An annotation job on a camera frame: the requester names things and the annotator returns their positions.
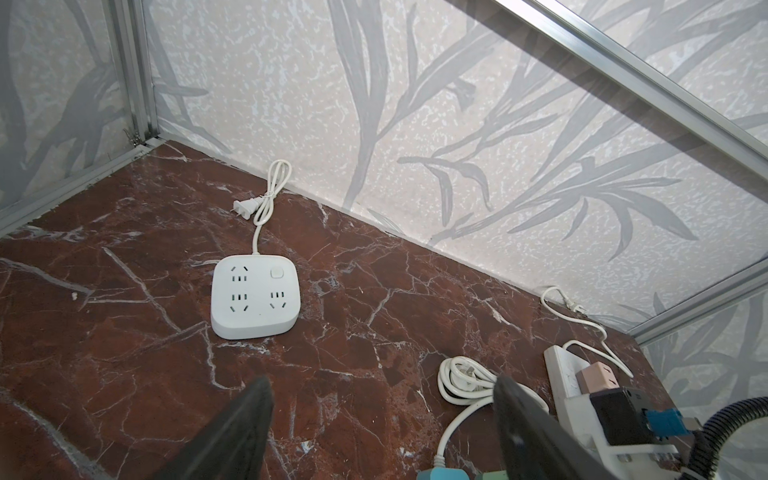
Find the pink plug adapter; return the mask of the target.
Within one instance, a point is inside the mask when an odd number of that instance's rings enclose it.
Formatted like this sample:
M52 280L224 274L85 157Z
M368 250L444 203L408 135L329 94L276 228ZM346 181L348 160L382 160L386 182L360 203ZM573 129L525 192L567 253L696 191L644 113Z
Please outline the pink plug adapter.
M610 366L595 362L576 373L576 379L582 394L592 394L620 387Z

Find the long white multicolour power strip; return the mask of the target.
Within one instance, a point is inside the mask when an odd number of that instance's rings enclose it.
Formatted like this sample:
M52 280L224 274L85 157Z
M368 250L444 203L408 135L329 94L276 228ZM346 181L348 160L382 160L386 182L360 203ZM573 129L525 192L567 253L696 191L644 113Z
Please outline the long white multicolour power strip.
M547 348L543 356L558 420L562 425L568 425L565 400L581 395L577 373L590 363L557 345Z

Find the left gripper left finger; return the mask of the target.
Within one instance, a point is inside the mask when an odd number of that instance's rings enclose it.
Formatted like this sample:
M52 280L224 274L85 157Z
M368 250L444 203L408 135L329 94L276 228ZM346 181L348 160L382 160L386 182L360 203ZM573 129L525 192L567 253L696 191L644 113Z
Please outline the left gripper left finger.
M152 477L259 478L273 408L269 379L256 378Z

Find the teal power strip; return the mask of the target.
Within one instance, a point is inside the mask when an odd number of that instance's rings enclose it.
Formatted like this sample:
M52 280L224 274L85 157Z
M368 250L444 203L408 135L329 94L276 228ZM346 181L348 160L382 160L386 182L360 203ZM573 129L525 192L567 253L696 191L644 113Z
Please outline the teal power strip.
M433 467L420 471L416 480L469 480L469 476L462 469Z

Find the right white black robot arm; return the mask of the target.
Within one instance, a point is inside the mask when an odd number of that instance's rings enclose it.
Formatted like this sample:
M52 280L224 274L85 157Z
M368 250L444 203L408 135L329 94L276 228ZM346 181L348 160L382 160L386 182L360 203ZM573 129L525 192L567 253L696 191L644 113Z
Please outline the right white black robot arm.
M694 444L680 479L714 479L720 452L741 427L767 417L767 397L745 399L730 404L710 417L694 432Z

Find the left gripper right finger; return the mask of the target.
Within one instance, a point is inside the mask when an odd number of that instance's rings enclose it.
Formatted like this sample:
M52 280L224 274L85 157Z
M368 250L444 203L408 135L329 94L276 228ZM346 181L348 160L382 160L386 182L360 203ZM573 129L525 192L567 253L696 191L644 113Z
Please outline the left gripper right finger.
M508 478L614 477L513 379L501 376L496 380L493 410Z

